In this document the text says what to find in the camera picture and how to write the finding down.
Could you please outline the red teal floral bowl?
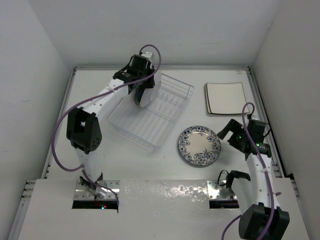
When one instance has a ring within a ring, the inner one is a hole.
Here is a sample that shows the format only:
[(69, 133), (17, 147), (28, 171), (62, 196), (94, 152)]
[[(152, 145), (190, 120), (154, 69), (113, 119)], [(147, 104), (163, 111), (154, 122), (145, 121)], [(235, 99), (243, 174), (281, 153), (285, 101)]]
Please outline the red teal floral bowl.
[(143, 96), (144, 90), (143, 89), (137, 89), (134, 95), (134, 102), (137, 106), (140, 105), (141, 99)]

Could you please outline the white round plate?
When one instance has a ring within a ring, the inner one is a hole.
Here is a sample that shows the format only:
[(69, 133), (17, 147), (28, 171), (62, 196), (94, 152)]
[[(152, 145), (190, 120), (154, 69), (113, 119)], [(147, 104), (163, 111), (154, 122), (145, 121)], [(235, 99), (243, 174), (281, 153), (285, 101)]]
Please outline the white round plate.
[(153, 76), (153, 80), (151, 81), (151, 87), (143, 87), (142, 90), (144, 90), (141, 101), (140, 101), (140, 107), (144, 108), (147, 105), (149, 105), (158, 95), (158, 92), (161, 87), (161, 77), (162, 73), (161, 71), (158, 71)]

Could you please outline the blue floral round plate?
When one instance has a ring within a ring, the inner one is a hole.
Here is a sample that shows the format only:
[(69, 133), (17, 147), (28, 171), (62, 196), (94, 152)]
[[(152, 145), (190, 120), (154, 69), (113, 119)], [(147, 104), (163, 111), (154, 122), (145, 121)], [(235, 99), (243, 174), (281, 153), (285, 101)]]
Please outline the blue floral round plate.
[(180, 134), (177, 145), (182, 158), (196, 167), (207, 167), (213, 164), (222, 151), (217, 134), (201, 125), (186, 128)]

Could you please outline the clear plastic dish rack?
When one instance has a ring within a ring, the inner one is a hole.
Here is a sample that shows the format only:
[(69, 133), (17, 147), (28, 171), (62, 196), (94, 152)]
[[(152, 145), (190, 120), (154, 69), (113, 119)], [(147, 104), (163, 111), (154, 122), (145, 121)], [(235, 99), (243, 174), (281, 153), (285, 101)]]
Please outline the clear plastic dish rack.
[(157, 95), (146, 107), (135, 105), (130, 94), (107, 117), (119, 133), (152, 151), (163, 146), (195, 89), (164, 73), (160, 81)]

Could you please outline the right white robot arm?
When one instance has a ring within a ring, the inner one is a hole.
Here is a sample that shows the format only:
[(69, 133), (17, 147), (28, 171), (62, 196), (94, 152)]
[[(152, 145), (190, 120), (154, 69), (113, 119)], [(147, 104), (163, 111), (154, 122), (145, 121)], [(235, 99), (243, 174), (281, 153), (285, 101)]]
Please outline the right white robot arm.
[(222, 140), (232, 133), (228, 143), (245, 156), (248, 173), (232, 170), (225, 188), (232, 191), (241, 211), (238, 234), (243, 240), (280, 240), (290, 223), (290, 215), (281, 209), (273, 190), (272, 151), (264, 143), (266, 123), (250, 119), (242, 125), (235, 119), (217, 134)]

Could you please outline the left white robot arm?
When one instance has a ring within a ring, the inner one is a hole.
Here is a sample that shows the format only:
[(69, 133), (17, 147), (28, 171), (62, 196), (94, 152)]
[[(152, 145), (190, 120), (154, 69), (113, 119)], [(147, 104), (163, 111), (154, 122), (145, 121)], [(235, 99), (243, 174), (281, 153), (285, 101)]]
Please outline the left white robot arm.
[(152, 52), (133, 55), (129, 63), (117, 71), (99, 98), (76, 107), (67, 117), (66, 137), (79, 158), (87, 181), (101, 180), (102, 172), (97, 148), (102, 142), (102, 120), (125, 97), (132, 94), (135, 105), (144, 108), (158, 94), (161, 72), (155, 71)]

